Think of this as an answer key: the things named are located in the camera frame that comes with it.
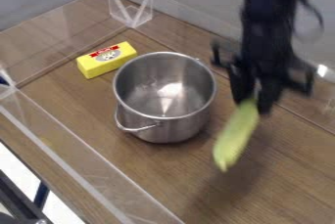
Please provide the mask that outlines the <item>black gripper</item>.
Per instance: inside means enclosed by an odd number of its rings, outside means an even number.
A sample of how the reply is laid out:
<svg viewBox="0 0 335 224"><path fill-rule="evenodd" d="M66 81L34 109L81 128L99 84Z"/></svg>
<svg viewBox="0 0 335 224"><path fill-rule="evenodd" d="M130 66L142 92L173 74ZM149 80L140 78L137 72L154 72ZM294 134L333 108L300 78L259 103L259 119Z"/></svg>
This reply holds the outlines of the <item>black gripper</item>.
<svg viewBox="0 0 335 224"><path fill-rule="evenodd" d="M229 62L213 55L213 63L228 69L235 103L254 95L260 81L258 111L271 114L284 88L311 93L314 68L295 54L292 36L298 6L307 0L244 0L241 53Z"/></svg>

